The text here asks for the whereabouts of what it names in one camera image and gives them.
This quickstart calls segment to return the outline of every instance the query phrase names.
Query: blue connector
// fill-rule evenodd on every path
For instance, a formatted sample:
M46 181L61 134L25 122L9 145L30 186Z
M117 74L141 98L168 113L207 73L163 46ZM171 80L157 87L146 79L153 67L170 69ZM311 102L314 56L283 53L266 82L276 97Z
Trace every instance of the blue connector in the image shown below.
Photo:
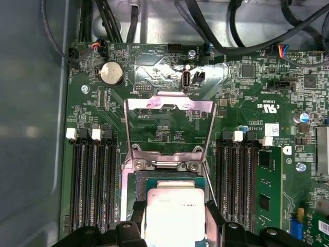
M298 220L293 219L290 221L290 234L299 240L303 240L304 225L299 223Z

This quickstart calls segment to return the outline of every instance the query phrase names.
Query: cable connector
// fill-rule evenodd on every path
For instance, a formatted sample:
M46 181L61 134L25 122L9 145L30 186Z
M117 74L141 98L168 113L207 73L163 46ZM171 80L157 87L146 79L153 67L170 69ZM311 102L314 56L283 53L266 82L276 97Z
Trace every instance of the cable connector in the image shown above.
M241 4L242 4L243 0L231 0L229 5L228 5L228 10L232 10L232 9L238 9Z
M140 0L129 0L128 3L130 6L136 6L138 8L138 13L139 13Z

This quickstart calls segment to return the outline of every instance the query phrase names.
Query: mounting hole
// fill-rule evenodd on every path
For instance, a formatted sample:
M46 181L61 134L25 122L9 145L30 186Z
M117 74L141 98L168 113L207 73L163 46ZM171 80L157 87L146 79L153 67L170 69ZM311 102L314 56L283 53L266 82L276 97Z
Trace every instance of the mounting hole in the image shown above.
M130 223L126 223L126 224L123 224L123 225L122 225L123 228L129 228L129 227L131 227L131 226L132 226L132 225L131 225Z

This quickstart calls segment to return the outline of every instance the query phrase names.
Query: blue capacitor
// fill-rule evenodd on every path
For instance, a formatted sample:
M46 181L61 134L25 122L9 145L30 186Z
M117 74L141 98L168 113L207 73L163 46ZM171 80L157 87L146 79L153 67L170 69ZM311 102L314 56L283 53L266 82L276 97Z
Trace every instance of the blue capacitor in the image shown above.
M294 122L297 124L306 124L309 121L309 115L307 113L298 113L294 116Z

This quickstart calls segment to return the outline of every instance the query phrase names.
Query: cable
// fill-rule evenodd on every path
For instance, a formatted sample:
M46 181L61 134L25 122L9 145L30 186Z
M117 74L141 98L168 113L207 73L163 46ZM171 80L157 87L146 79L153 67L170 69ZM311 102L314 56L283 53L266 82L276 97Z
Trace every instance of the cable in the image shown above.
M120 34L119 27L117 25L117 21L114 18L114 15L112 13L111 8L108 5L107 0L101 0L101 2L102 2L102 5L104 7L104 10L105 10L105 15L106 15L109 23L111 24L111 27L112 27L112 30L113 30L113 33L114 33L114 38L116 39L117 42L122 43L123 41L122 41L122 37L121 37L121 34Z
M174 5L178 11L178 13L183 17L183 19L191 26L194 28L194 30L201 36L201 38L209 44L209 40L205 36L205 34L202 32L202 30L196 25L196 23L190 18L189 14L185 11L183 6L180 4L179 0L174 0Z
M236 11L237 9L241 6L242 0L231 0L230 4L228 5L228 9L230 11L230 17L229 17L229 25L230 25L230 30L232 37L238 47L246 47L242 40L240 39L239 34L237 33L236 30L236 23L235 23L235 16L236 16Z
M322 41L322 44L325 48L327 55L329 55L329 45L327 44L327 40L326 40L328 25L329 25L329 12L324 18L324 21L322 24L322 30L321 30L321 34L322 34L321 41Z
M132 6L132 13L130 17L130 27L127 34L127 43L133 43L136 34L136 28L138 23L138 7Z
M289 8L288 0L281 0L281 10L286 20L294 27L298 26L303 22L291 11L291 9ZM302 31L307 32L314 39L318 50L323 50L322 36L315 28L311 26L306 26L302 29Z
M98 11L99 11L99 14L102 18L102 21L103 21L103 24L104 24L104 27L105 27L105 30L106 30L106 34L107 34L107 38L110 42L115 42L115 39L114 39L114 33L113 33L113 30L108 22L108 19L107 19L107 16L105 14L105 11L103 9L103 5L101 3L101 0L95 0L95 3L97 5L97 8L98 8Z
M318 10L316 13L308 17L305 21L303 21L301 24L298 26L294 27L293 29L289 30L288 32L272 39L267 42L250 46L250 47L245 47L245 48L224 48L216 39L215 35L211 31L210 27L208 26L204 16L202 15L202 12L200 11L200 8L195 0L185 0L188 9L195 20L196 24L201 28L201 30L204 32L205 36L208 38L210 43L214 46L214 48L224 54L224 55L229 55L229 56L239 56L239 55L244 55L244 54L249 54L251 52L265 49L266 47L276 44L276 43L281 43L282 41L289 39L293 35L295 35L297 32L302 30L305 26L309 25L311 22L325 14L326 12L329 11L329 4L325 5L323 8Z
M47 12L46 12L46 0L41 0L41 16L42 16L42 22L43 22L43 26L45 28L45 32L46 32L48 40L52 44L54 50L66 61L68 61L70 63L79 63L79 62L85 60L89 56L89 54L93 51L93 49L90 47L79 58L77 58L77 59L70 58L68 55L66 55L65 53L63 53L61 51L61 49L59 48L58 44L56 43L56 41L51 33L48 18L47 18Z

